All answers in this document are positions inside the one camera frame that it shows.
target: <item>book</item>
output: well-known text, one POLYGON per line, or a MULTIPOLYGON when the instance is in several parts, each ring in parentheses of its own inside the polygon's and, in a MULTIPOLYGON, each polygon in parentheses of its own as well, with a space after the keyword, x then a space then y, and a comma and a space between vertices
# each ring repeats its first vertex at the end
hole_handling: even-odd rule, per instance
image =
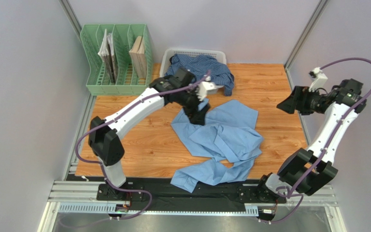
POLYGON ((147 77, 147 60, 145 59, 145 44, 142 36, 138 36, 129 51, 135 72, 139 79, 147 77))
POLYGON ((138 48, 137 52, 137 59, 138 59, 138 64, 140 66, 140 73, 139 78, 141 79, 146 79, 147 77, 147 60, 145 58, 145 40, 141 40, 140 47, 138 48))
POLYGON ((101 60, 104 64, 104 69, 107 74, 107 76, 110 78, 110 82, 115 84, 116 76, 114 75, 115 70, 115 63, 113 63, 113 58, 111 56, 111 53, 114 54, 114 46, 111 48, 108 44, 108 34, 107 29, 104 30, 104 37, 102 39, 102 43, 100 46, 100 50, 98 52, 98 55, 101 57, 101 60))
POLYGON ((110 52, 110 57, 111 57, 111 68, 112 68, 112 73, 113 73, 113 78, 114 81, 112 83, 117 83, 117 77, 118 77, 118 65, 116 62, 115 58, 115 53, 114 53, 114 41, 113 41, 113 34, 110 33, 107 35, 107 43, 108 43, 108 51, 110 52))

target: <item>white wall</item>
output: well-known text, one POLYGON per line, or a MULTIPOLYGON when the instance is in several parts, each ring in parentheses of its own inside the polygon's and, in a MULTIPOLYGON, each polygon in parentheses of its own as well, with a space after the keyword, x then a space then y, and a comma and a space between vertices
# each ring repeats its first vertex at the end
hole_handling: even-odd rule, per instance
MULTIPOLYGON (((371 1, 330 1, 290 70, 292 80, 308 86, 312 68, 347 57, 371 59, 371 1)), ((326 88, 349 78, 364 83, 363 94, 371 87, 371 66, 361 61, 341 63, 325 73, 326 88)), ((313 138, 323 116, 304 119, 313 138)), ((371 96, 340 143, 334 167, 339 173, 332 184, 348 231, 371 231, 371 96)))
POLYGON ((170 47, 220 50, 227 62, 284 63, 318 0, 69 0, 81 25, 147 23, 154 62, 170 47))
POLYGON ((87 77, 57 0, 0 0, 0 231, 37 230, 66 165, 87 77))

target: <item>brown book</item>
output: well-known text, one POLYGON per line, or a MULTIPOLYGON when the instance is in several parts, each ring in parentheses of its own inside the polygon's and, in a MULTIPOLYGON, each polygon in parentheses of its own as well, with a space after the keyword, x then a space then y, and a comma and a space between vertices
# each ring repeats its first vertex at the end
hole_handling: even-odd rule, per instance
POLYGON ((140 66, 139 78, 145 79, 147 77, 147 60, 145 58, 145 40, 141 40, 140 47, 137 52, 138 64, 140 66))
POLYGON ((145 59, 145 44, 142 36, 138 36, 131 48, 130 57, 139 79, 147 77, 147 60, 145 59))

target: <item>gray floor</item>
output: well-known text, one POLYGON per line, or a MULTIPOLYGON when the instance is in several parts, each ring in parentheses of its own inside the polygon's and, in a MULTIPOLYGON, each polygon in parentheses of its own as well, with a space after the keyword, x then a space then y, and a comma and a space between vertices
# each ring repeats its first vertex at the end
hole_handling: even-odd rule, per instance
MULTIPOLYGON (((279 207, 276 218, 286 215, 289 210, 279 207)), ((86 225, 103 218, 101 214, 61 214, 62 223, 69 226, 86 225)), ((265 225, 258 223, 256 218, 249 217, 215 217, 215 216, 157 216, 141 215, 122 221, 107 221, 96 226, 67 229, 56 226, 57 232, 330 232, 324 207, 300 207, 287 221, 265 225)))

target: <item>cable clip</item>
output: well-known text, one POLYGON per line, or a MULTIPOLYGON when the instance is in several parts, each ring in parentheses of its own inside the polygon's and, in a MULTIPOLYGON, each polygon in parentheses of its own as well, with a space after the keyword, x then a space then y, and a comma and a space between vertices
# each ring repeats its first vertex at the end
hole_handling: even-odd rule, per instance
POLYGON ((89 181, 87 177, 85 177, 84 175, 81 176, 82 179, 86 180, 86 181, 89 181))
POLYGON ((211 81, 211 76, 204 75, 205 81, 210 82, 211 81))

